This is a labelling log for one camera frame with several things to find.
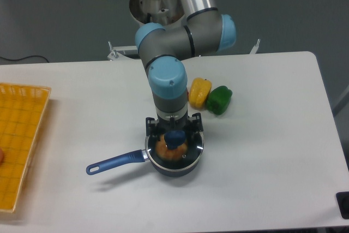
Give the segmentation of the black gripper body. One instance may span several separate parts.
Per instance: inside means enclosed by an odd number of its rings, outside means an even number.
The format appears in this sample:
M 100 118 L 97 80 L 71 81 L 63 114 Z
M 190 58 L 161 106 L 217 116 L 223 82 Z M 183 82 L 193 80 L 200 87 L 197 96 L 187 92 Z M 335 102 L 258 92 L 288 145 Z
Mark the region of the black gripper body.
M 165 134 L 166 132 L 173 130 L 182 130 L 186 133 L 186 136 L 189 136 L 192 133 L 191 125 L 188 120 L 188 117 L 182 117 L 178 120 L 169 121 L 162 118 L 157 119 L 157 127 L 154 133 L 154 136 L 159 138 L 160 135 Z

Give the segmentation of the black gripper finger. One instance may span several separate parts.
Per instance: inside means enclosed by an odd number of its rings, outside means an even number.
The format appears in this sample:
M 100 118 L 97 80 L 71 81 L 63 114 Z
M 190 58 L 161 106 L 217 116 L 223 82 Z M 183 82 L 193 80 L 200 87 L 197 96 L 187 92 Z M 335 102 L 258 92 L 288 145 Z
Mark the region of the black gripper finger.
M 194 139 L 195 136 L 199 136 L 203 139 L 203 124 L 201 113 L 195 113 L 191 117 L 188 117 L 188 137 Z
M 159 120 L 152 117 L 146 118 L 146 136 L 158 138 L 160 135 L 159 131 Z

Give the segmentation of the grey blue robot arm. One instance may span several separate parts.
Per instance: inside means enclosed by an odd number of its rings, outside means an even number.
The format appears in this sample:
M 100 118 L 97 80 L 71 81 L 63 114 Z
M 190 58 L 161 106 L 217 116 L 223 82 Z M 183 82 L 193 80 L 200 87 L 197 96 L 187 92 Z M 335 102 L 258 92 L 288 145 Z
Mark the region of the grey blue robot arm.
M 186 101 L 187 75 L 182 61 L 234 45 L 236 28 L 221 15 L 214 0 L 180 0 L 186 24 L 166 29 L 148 22 L 138 29 L 135 43 L 152 90 L 157 120 L 146 119 L 154 132 L 180 132 L 190 126 Z

